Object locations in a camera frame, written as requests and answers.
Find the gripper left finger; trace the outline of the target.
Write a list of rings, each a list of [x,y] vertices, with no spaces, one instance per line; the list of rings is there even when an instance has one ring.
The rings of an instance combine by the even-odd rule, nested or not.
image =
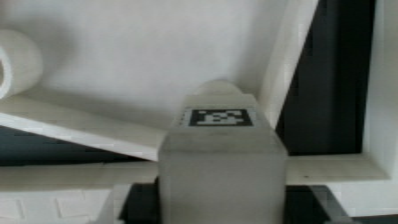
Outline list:
[[[96,224],[162,224],[158,180],[112,187]]]

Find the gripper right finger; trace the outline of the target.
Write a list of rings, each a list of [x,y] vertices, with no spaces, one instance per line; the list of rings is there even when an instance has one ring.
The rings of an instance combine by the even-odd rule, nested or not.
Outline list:
[[[284,224],[359,224],[325,185],[286,187]]]

